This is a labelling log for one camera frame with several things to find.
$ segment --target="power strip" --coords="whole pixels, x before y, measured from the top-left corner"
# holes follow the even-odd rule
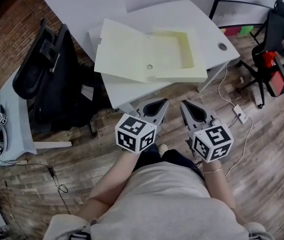
[[[245,124],[246,121],[248,120],[248,117],[247,117],[246,114],[243,112],[243,110],[240,108],[240,106],[239,106],[239,105],[236,105],[232,110],[233,110],[235,116],[237,116],[237,118],[239,119],[239,121],[240,121],[242,124]]]

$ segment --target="black pants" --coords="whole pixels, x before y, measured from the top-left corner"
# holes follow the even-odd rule
[[[133,169],[133,172],[143,166],[153,165],[160,162],[168,162],[178,166],[190,168],[197,175],[199,175],[202,180],[204,180],[202,172],[199,170],[199,168],[195,166],[195,164],[190,159],[186,158],[184,155],[182,155],[175,149],[166,151],[164,155],[160,157],[159,149],[156,144],[152,144],[147,150],[147,152],[141,153]]]

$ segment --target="person's left arm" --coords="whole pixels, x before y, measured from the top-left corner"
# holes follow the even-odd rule
[[[105,214],[125,187],[139,156],[127,150],[123,151],[110,170],[94,186],[89,199],[76,216],[90,222]]]

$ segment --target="chair armrest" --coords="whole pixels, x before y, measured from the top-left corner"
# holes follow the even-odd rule
[[[275,56],[275,57],[274,57],[274,61],[275,61],[275,64],[277,65],[278,70],[281,72],[282,77],[283,77],[283,79],[284,79],[284,67],[283,67],[283,65],[282,65],[282,63],[281,63],[281,61],[280,61],[280,59],[278,58],[278,56]]]

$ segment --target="shoe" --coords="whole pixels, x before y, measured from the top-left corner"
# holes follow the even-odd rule
[[[164,153],[165,153],[166,151],[168,151],[168,150],[169,150],[169,148],[168,148],[167,145],[161,144],[161,145],[158,147],[158,153],[160,154],[160,157],[162,157],[162,156],[164,155]]]

